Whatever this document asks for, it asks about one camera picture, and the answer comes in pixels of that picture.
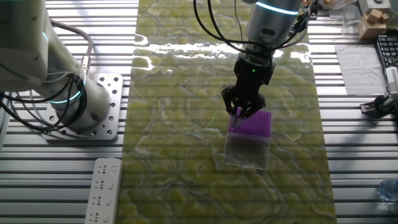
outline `plastic bottle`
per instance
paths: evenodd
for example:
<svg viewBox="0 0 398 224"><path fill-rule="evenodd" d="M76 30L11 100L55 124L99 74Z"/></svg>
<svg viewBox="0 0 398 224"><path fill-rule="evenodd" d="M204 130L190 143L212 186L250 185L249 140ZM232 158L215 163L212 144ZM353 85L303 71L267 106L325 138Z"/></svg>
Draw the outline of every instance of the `plastic bottle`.
<svg viewBox="0 0 398 224"><path fill-rule="evenodd" d="M389 202L398 201L398 178L383 180L379 184L380 198Z"/></svg>

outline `robotic arm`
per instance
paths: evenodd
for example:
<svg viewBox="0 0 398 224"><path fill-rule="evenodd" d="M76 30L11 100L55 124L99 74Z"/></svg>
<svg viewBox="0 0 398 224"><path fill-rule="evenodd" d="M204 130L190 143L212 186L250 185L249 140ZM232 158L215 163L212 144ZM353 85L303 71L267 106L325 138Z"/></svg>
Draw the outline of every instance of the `robotic arm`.
<svg viewBox="0 0 398 224"><path fill-rule="evenodd" d="M103 86L88 77L89 56L83 57L83 66L79 65L54 32L53 23L64 26L50 20L45 0L0 0L0 90L35 90L51 99L48 101L60 122L80 132L104 120L111 107L110 97Z"/></svg>
<svg viewBox="0 0 398 224"><path fill-rule="evenodd" d="M226 110L237 119L249 118L266 106L266 100L259 89L268 85L274 73L272 56L277 49L286 45L293 37L306 28L308 13L294 22L299 14L302 0L242 0L255 3L246 34L253 44L238 55L234 72L235 86L227 86L221 92Z"/></svg>

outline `wooden block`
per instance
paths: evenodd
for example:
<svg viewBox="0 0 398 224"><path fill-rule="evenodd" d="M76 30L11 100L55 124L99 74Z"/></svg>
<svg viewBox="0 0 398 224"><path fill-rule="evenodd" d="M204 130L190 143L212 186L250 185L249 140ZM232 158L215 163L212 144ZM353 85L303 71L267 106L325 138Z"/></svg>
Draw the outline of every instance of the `wooden block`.
<svg viewBox="0 0 398 224"><path fill-rule="evenodd" d="M371 24L375 24L375 23L379 22L381 15L382 15L381 11L373 9L371 11L371 13L369 13L368 17L366 18L366 21L370 22Z"/></svg>
<svg viewBox="0 0 398 224"><path fill-rule="evenodd" d="M389 19L390 19L390 17L389 17L386 13L384 13L383 15L381 15L380 22L381 22L381 23L385 23L385 22L387 22Z"/></svg>
<svg viewBox="0 0 398 224"><path fill-rule="evenodd" d="M375 39L387 30L387 27L384 23L377 22L375 24L372 24L370 22L367 22L367 19L368 15L364 15L362 17L362 22L364 25L363 27L358 28L359 33L362 33L361 40Z"/></svg>

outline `clear plastic box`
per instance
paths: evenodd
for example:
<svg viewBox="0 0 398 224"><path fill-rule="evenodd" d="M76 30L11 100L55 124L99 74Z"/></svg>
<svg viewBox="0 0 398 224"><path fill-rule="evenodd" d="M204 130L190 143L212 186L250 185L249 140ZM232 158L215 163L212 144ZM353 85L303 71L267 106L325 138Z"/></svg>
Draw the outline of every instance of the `clear plastic box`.
<svg viewBox="0 0 398 224"><path fill-rule="evenodd" d="M229 124L225 142L226 165L267 170L271 143L271 113L259 111L232 128Z"/></svg>

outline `metal bracket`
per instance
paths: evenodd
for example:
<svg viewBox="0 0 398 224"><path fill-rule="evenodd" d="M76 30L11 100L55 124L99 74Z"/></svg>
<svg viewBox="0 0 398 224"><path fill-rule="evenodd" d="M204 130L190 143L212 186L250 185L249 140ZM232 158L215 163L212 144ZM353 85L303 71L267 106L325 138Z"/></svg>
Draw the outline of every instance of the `metal bracket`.
<svg viewBox="0 0 398 224"><path fill-rule="evenodd" d="M105 87L111 97L111 105L108 115L97 126L80 132L69 128L53 131L49 134L42 134L48 141L111 141L118 133L119 114L123 90L123 77L120 74L92 74L92 80ZM54 123L56 118L55 110L49 105L45 120Z"/></svg>

